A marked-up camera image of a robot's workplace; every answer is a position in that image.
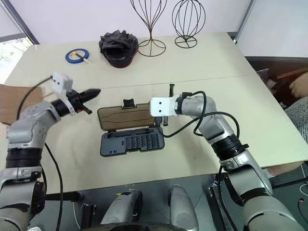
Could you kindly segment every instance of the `blue tape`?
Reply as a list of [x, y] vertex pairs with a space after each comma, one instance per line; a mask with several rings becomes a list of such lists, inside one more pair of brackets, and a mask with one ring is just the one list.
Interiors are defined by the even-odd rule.
[[66, 59], [70, 64], [79, 64], [79, 63], [83, 62], [82, 59], [70, 59], [70, 58], [69, 58], [69, 55], [70, 55], [71, 53], [73, 53], [73, 51], [83, 51], [83, 52], [85, 53], [85, 55], [83, 56], [83, 58], [88, 59], [88, 57], [89, 57], [89, 52], [88, 52], [86, 49], [77, 48], [77, 49], [71, 50], [71, 51], [69, 51], [69, 52], [66, 54], [66, 56], [65, 56], [65, 59]]

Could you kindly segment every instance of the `black fabric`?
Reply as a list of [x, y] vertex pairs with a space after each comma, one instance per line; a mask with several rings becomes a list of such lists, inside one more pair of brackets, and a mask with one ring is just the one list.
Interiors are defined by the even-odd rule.
[[101, 53], [108, 62], [118, 68], [128, 66], [138, 50], [138, 39], [132, 34], [117, 30], [106, 33], [99, 41]]

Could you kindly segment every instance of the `table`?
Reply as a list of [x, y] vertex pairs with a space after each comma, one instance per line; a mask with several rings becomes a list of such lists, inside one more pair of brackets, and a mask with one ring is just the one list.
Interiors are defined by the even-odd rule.
[[[30, 73], [25, 66], [30, 63], [30, 59], [35, 60], [34, 63], [37, 61], [43, 65], [37, 55], [34, 55], [32, 48], [32, 51], [24, 54], [6, 84], [34, 85], [53, 70], [59, 70], [58, 68], [62, 66], [63, 69], [60, 71], [64, 71], [67, 66], [67, 72], [74, 79], [75, 89], [86, 90], [91, 87], [102, 89], [98, 97], [86, 103], [93, 114], [87, 115], [83, 112], [73, 117], [66, 116], [48, 133], [47, 143], [58, 160], [65, 192], [218, 172], [218, 158], [204, 138], [193, 135], [193, 127], [185, 129], [175, 137], [165, 139], [165, 148], [160, 151], [133, 152], [115, 157], [100, 156], [101, 136], [104, 131], [100, 128], [96, 111], [100, 107], [122, 105], [123, 99], [134, 98], [135, 103], [146, 103], [152, 97], [166, 97], [169, 94], [169, 83], [175, 83], [175, 93], [204, 90], [215, 100], [218, 110], [235, 116], [241, 126], [242, 143], [250, 145], [250, 152], [262, 167], [307, 160], [308, 147], [304, 139], [232, 40], [225, 38], [225, 33], [201, 35], [198, 38], [200, 41], [198, 46], [193, 50], [182, 50], [176, 47], [173, 44], [173, 38], [161, 38], [167, 45], [166, 52], [156, 58], [137, 55], [136, 61], [127, 69], [128, 74], [126, 74], [126, 69], [111, 68], [103, 61], [97, 64], [98, 60], [93, 54], [92, 60], [89, 59], [93, 62], [94, 70], [90, 71], [91, 75], [87, 78], [80, 72], [83, 70], [86, 73], [90, 65], [77, 65], [76, 69], [79, 71], [74, 72], [75, 66], [68, 66], [63, 60], [55, 61], [55, 65], [50, 63], [52, 67], [48, 67], [48, 72], [43, 70], [47, 67], [44, 65], [44, 68], [38, 66], [34, 69], [31, 76], [22, 74], [23, 67], [25, 72]], [[90, 43], [80, 43], [74, 46], [72, 44], [55, 45], [54, 50], [61, 48], [65, 50], [63, 51], [65, 53], [76, 46], [85, 47], [86, 44]], [[215, 46], [221, 48], [219, 54], [211, 49]], [[195, 59], [201, 57], [198, 53], [202, 53], [202, 49], [205, 48], [209, 50], [204, 54], [206, 61], [202, 66], [196, 66]], [[189, 65], [183, 68], [175, 64], [174, 62], [180, 60], [177, 58], [179, 55], [171, 54], [171, 51], [178, 52], [178, 54], [186, 52], [186, 63]], [[224, 55], [237, 58], [223, 58]], [[220, 56], [223, 61], [221, 59], [210, 60], [210, 56], [216, 58]], [[153, 64], [160, 62], [159, 59], [164, 59], [166, 62], [164, 70], [157, 68], [155, 73], [149, 72], [145, 76], [144, 73], [148, 72]], [[94, 71], [99, 68], [109, 74], [100, 76], [103, 72], [101, 71], [94, 75]], [[192, 75], [173, 75], [178, 72], [178, 69], [187, 73], [191, 72]], [[50, 85], [44, 85], [44, 90], [48, 93]], [[235, 129], [232, 121], [227, 120]], [[164, 128], [164, 133], [170, 134], [188, 121], [190, 121], [188, 116], [170, 117], [169, 126]], [[0, 141], [2, 167], [6, 156], [6, 142], [5, 139]], [[42, 165], [47, 175], [48, 193], [58, 193], [59, 179], [45, 149], [42, 156]]]

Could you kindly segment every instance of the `floor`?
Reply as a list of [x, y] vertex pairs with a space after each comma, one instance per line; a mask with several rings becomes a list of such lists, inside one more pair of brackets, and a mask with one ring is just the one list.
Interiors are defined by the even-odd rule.
[[[308, 174], [308, 167], [306, 165], [304, 165], [304, 169], [306, 174]], [[275, 183], [283, 183], [299, 178], [302, 178], [302, 172], [300, 168], [294, 170], [292, 173], [281, 175], [273, 179], [273, 181]], [[172, 185], [180, 184], [186, 189], [195, 207], [195, 211], [199, 221], [199, 229], [201, 231], [216, 231], [211, 217], [209, 205], [204, 194], [204, 190], [206, 190], [211, 180], [212, 176], [204, 175], [82, 191], [82, 193], [85, 195], [85, 199], [82, 202], [78, 202], [75, 204], [77, 219], [80, 223], [80, 207], [83, 203], [94, 204], [97, 206], [97, 212], [93, 217], [92, 225], [96, 226], [100, 223], [109, 205], [116, 198], [116, 193], [123, 192], [127, 189], [139, 189], [143, 193], [143, 207], [140, 222], [169, 223], [169, 207], [167, 205], [168, 190]], [[308, 224], [304, 221], [304, 219], [301, 217], [297, 210], [298, 199], [304, 198], [308, 202], [308, 197], [304, 196], [299, 192], [299, 186], [301, 184], [302, 183], [276, 189], [274, 190], [274, 196], [281, 200], [285, 204], [285, 206], [292, 212], [295, 219], [306, 230], [308, 230]], [[303, 187], [303, 191], [308, 193], [308, 188]], [[224, 185], [222, 185], [222, 193], [224, 195], [224, 200], [227, 208], [233, 209], [233, 213], [231, 214], [231, 216], [236, 226], [238, 227], [238, 230], [243, 230], [243, 221], [241, 219], [242, 208], [236, 205], [230, 199], [227, 189]], [[306, 215], [308, 219], [308, 203], [301, 204], [300, 207], [304, 216]], [[32, 219], [30, 226], [39, 226], [42, 228], [43, 231], [54, 231], [56, 227], [58, 211], [58, 201], [47, 201], [45, 209]], [[78, 230], [74, 219], [72, 202], [64, 202], [61, 230]]]

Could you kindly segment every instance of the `black wire hat stand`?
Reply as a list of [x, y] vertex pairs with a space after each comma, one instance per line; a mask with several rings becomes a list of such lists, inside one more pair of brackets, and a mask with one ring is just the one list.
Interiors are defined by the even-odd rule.
[[[157, 7], [153, 6], [152, 2], [158, 3]], [[166, 45], [160, 40], [153, 39], [152, 31], [166, 7], [167, 0], [130, 0], [130, 3], [150, 33], [149, 39], [139, 43], [138, 52], [147, 57], [161, 55], [166, 51]]]
[[205, 10], [198, 0], [181, 0], [172, 11], [172, 24], [178, 37], [175, 44], [181, 48], [192, 48], [198, 43], [194, 37], [205, 25]]

